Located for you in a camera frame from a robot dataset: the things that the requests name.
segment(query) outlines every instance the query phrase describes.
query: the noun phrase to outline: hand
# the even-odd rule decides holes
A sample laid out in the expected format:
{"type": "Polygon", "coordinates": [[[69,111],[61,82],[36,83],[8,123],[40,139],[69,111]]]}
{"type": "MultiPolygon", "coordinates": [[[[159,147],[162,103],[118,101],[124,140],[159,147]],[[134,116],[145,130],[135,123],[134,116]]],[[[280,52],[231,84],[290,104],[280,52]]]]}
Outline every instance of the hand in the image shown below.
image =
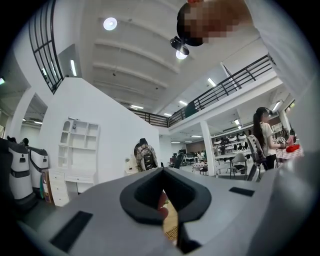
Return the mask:
{"type": "Polygon", "coordinates": [[[169,211],[167,208],[163,207],[165,202],[167,200],[167,195],[162,191],[162,194],[160,196],[160,199],[159,199],[159,203],[158,203],[158,211],[162,214],[162,216],[164,217],[163,219],[165,219],[168,214],[169,214],[169,211]]]}

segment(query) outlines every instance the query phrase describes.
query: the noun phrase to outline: white t-shirt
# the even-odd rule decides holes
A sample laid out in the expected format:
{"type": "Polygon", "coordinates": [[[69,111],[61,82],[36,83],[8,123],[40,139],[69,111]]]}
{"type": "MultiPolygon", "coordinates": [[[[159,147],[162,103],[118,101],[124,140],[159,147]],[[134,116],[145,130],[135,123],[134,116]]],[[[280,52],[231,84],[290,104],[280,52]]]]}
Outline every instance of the white t-shirt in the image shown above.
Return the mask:
{"type": "Polygon", "coordinates": [[[263,147],[263,154],[266,157],[272,156],[272,155],[276,154],[276,150],[269,148],[268,138],[270,136],[272,136],[274,134],[274,132],[272,131],[272,129],[270,127],[270,124],[268,124],[266,122],[261,122],[260,126],[261,126],[261,129],[262,129],[262,134],[263,134],[264,143],[265,143],[265,145],[263,147]]]}

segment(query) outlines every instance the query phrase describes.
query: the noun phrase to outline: drawer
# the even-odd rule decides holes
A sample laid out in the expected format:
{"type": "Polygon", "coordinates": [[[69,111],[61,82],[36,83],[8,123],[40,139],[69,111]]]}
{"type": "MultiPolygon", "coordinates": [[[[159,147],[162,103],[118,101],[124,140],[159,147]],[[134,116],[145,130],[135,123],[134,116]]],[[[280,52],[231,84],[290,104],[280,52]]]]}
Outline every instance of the drawer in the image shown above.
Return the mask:
{"type": "Polygon", "coordinates": [[[66,187],[66,183],[64,180],[50,180],[50,185],[57,187],[66,187]]]}
{"type": "Polygon", "coordinates": [[[53,201],[56,206],[60,206],[60,207],[69,203],[68,197],[58,196],[58,195],[56,195],[56,196],[53,195],[53,201]]]}
{"type": "Polygon", "coordinates": [[[55,185],[55,184],[50,184],[51,185],[51,191],[52,193],[53,192],[63,192],[63,193],[66,193],[67,194],[67,189],[66,189],[66,186],[63,185],[63,186],[60,186],[60,185],[55,185]]]}
{"type": "Polygon", "coordinates": [[[65,174],[62,172],[57,171],[49,171],[49,179],[51,181],[64,181],[65,180],[65,174]]]}
{"type": "Polygon", "coordinates": [[[76,175],[65,175],[65,181],[67,182],[79,182],[79,183],[94,183],[93,177],[83,177],[76,175]]]}

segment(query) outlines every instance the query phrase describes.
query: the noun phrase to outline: long black hair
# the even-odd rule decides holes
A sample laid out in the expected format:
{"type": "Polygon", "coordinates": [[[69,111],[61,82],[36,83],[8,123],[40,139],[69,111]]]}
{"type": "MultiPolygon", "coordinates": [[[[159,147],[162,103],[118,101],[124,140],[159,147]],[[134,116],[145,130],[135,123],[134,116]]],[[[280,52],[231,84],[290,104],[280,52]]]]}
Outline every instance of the long black hair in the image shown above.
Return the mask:
{"type": "Polygon", "coordinates": [[[266,145],[260,125],[261,117],[264,113],[268,113],[267,109],[265,107],[259,107],[253,115],[253,135],[259,141],[261,148],[264,148],[264,146],[266,145]]]}

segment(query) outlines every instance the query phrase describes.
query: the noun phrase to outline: black railing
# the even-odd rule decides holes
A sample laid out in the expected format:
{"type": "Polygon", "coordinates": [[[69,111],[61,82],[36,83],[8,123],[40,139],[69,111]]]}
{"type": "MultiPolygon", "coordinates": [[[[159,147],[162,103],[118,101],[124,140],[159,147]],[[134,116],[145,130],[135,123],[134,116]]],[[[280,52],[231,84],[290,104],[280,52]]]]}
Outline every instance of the black railing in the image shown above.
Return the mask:
{"type": "Polygon", "coordinates": [[[39,70],[54,94],[62,82],[54,38],[56,0],[47,1],[29,21],[31,48],[39,70]]]}
{"type": "Polygon", "coordinates": [[[164,117],[158,114],[152,114],[152,113],[147,113],[139,110],[134,110],[131,108],[128,108],[128,110],[135,113],[137,116],[139,116],[140,118],[148,122],[150,125],[166,127],[166,128],[169,127],[169,119],[167,117],[164,117]]]}
{"type": "Polygon", "coordinates": [[[257,77],[271,69],[271,62],[267,55],[256,60],[240,71],[229,76],[222,82],[218,83],[215,87],[207,90],[205,93],[189,102],[187,106],[175,112],[171,117],[168,118],[168,126],[173,126],[179,121],[192,116],[196,112],[199,112],[213,103],[216,103],[228,95],[242,89],[245,84],[255,81],[257,77]]]}

